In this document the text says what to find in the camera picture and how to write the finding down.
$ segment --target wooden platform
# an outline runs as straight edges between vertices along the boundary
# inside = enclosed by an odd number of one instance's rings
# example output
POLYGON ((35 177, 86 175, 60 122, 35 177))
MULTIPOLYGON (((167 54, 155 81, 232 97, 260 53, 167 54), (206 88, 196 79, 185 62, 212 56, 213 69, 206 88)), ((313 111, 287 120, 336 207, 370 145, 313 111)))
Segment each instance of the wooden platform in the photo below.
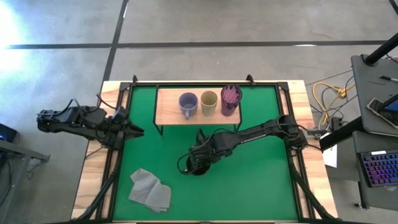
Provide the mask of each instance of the wooden platform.
POLYGON ((241 121, 239 107, 232 116, 221 114, 221 90, 222 88, 161 88, 157 93, 155 123, 157 125, 239 124, 241 121), (200 96, 205 91, 213 91, 218 97, 213 116, 204 116, 201 112, 200 96), (198 97, 198 111, 189 119, 185 119, 178 105, 178 99, 183 93, 193 93, 198 97))

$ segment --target yellow cable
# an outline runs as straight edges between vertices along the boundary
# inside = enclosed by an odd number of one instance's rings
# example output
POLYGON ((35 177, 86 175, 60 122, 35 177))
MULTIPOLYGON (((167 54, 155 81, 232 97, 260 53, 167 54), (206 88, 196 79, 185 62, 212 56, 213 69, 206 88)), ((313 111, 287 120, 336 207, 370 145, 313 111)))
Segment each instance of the yellow cable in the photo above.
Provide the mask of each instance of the yellow cable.
POLYGON ((322 120, 322 123, 321 123, 321 124, 322 124, 322 125, 325 124, 326 121, 329 119, 327 111, 330 110, 332 104, 333 104, 339 97, 343 97, 343 98, 344 98, 344 97, 347 97, 347 92, 348 92, 350 89, 354 88, 354 86, 355 86, 355 85, 352 85, 352 86, 350 86, 349 88, 347 88, 346 90, 345 90, 345 88, 340 89, 339 93, 338 93, 338 94, 336 95, 336 97, 331 101, 331 103, 329 104, 328 108, 324 110, 325 113, 324 113, 324 114, 322 115, 322 117, 321 117, 321 120, 322 120))
POLYGON ((325 112, 325 111, 326 111, 326 108, 323 107, 323 105, 319 102, 319 100, 318 100, 318 98, 317 98, 317 95, 315 94, 315 87, 317 87, 317 85, 325 85, 325 86, 328 86, 328 87, 330 87, 330 88, 336 90, 337 92, 340 92, 341 89, 340 89, 340 88, 337 88, 337 87, 334 87, 334 86, 332 86, 331 84, 324 83, 324 82, 317 82, 317 83, 315 83, 315 84, 312 86, 312 95, 313 95, 315 101, 318 103, 319 107, 325 112))

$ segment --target desk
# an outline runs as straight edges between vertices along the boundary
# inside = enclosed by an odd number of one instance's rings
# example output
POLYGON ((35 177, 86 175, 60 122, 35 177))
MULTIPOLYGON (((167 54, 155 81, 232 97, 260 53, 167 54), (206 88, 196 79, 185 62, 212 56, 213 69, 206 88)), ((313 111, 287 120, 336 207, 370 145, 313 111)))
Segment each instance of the desk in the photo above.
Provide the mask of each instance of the desk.
MULTIPOLYGON (((256 83, 267 83, 267 82, 277 82, 277 81, 257 81, 256 83)), ((153 82, 138 82, 138 83, 150 84, 153 82)), ((225 81, 222 82, 203 81, 203 82, 190 82, 190 83, 217 84, 217 83, 225 83, 225 81)), ((290 94, 285 95, 285 92, 283 90, 280 90, 281 91, 280 95, 283 96, 281 100, 285 114, 288 113, 286 102, 287 99, 290 98, 293 106, 293 112, 295 114, 295 118, 298 124, 301 124, 307 128, 312 128, 314 126, 314 123, 312 120, 312 114, 309 107, 304 82, 293 80, 293 81, 287 81, 287 83, 289 84, 290 94)), ((103 89, 101 91, 101 96, 104 99, 104 101, 107 101, 110 105, 115 106, 118 98, 120 85, 121 82, 105 82, 103 85, 103 89)), ((112 114, 113 112, 112 109, 107 108, 105 105, 103 106, 104 106, 103 108, 108 112, 108 114, 112 114)), ((97 148, 99 148, 99 144, 95 141, 92 141, 89 143, 87 153, 90 153, 97 148)), ((91 203, 92 199, 98 193, 103 178, 106 155, 109 153, 117 154, 117 152, 107 152, 104 149, 100 152, 97 152, 96 154, 93 154, 85 161, 81 174, 80 184, 78 187, 78 192, 76 195, 75 206, 72 212, 72 218, 78 217, 85 210, 85 208, 91 203)), ((328 210, 328 212, 337 217, 336 208, 333 201, 333 196, 331 194, 330 185, 328 182, 328 177, 326 175, 325 166, 323 164, 321 152, 317 149, 308 147, 303 151, 303 159, 305 162, 305 168, 311 190, 313 191, 317 199, 321 202, 321 204, 328 210)), ((106 217, 108 214, 110 193, 111 189, 108 191, 104 201, 102 217, 106 217)), ((300 195, 300 205, 303 210, 303 216, 308 217, 308 211, 306 209, 307 207, 306 199, 301 191, 299 191, 299 195, 300 195)))

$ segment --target black desk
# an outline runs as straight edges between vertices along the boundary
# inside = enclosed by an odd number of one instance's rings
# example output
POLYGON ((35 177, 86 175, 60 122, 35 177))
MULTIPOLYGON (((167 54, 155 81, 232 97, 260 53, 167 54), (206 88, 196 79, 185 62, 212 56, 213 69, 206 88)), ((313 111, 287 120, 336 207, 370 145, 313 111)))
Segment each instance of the black desk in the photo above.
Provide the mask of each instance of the black desk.
MULTIPOLYGON (((398 138, 369 134, 361 131, 353 133, 355 152, 369 152, 398 148, 398 138)), ((398 211, 398 185, 390 187, 368 187, 360 164, 357 162, 360 179, 360 195, 363 207, 372 206, 398 211)))
POLYGON ((353 131, 398 136, 398 129, 394 129, 366 108, 373 98, 386 101, 398 93, 398 83, 379 78, 380 75, 398 78, 398 64, 392 60, 380 59, 376 66, 371 67, 363 62, 362 56, 352 56, 351 64, 361 116, 321 139, 320 146, 322 149, 328 149, 349 138, 353 131))

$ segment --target concrete floor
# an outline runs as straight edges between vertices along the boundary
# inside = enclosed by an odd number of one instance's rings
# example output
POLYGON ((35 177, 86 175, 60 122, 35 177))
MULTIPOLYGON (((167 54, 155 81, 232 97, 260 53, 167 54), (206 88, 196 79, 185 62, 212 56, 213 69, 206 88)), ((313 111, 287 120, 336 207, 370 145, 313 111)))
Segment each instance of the concrete floor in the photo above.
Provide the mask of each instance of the concrete floor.
MULTIPOLYGON (((121 5, 122 0, 0 1, 0 29, 5 30, 0 47, 111 43, 121 5)), ((119 42, 386 40, 397 30, 398 17, 387 0, 130 0, 119 42)), ((118 49, 110 80, 131 80, 133 75, 140 80, 242 80, 250 73, 255 79, 311 83, 351 69, 352 55, 375 48, 118 49)), ((95 104, 108 55, 109 49, 0 49, 0 123, 21 133, 22 146, 51 154, 50 162, 24 181, 12 223, 70 218, 88 142, 71 134, 39 132, 35 114, 61 109, 70 98, 95 104)), ((343 87, 351 76, 327 82, 343 87)), ((333 97, 327 94, 326 101, 333 97)), ((341 111, 346 121, 355 119, 357 101, 341 111)), ((354 182, 330 179, 330 184, 340 218, 396 223, 397 212, 354 208, 359 200, 354 182)))

